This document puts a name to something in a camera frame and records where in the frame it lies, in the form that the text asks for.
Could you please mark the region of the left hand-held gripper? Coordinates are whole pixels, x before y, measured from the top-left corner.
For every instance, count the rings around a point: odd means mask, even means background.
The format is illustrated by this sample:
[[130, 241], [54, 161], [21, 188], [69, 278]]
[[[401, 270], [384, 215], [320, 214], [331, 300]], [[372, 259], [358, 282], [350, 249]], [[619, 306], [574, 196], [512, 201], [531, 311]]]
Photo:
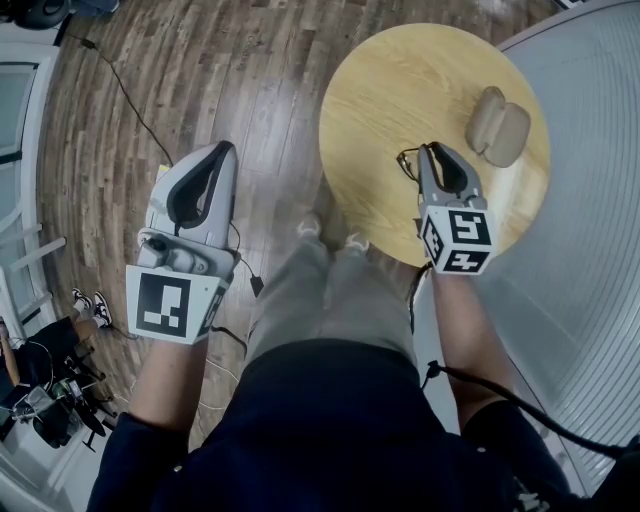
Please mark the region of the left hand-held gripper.
[[208, 335], [239, 263], [238, 253], [226, 249], [237, 172], [236, 148], [221, 140], [156, 181], [150, 228], [139, 232], [137, 263], [126, 267], [130, 333], [183, 345]]

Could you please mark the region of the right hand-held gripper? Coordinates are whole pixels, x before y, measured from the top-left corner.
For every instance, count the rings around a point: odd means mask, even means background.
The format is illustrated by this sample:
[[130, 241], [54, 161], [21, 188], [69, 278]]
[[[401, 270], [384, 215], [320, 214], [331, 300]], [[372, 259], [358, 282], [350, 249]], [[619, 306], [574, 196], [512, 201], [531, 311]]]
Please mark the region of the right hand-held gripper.
[[[417, 156], [419, 236], [433, 270], [439, 274], [480, 275], [497, 253], [496, 221], [482, 198], [476, 170], [454, 149], [422, 144]], [[459, 200], [446, 203], [446, 193]]]

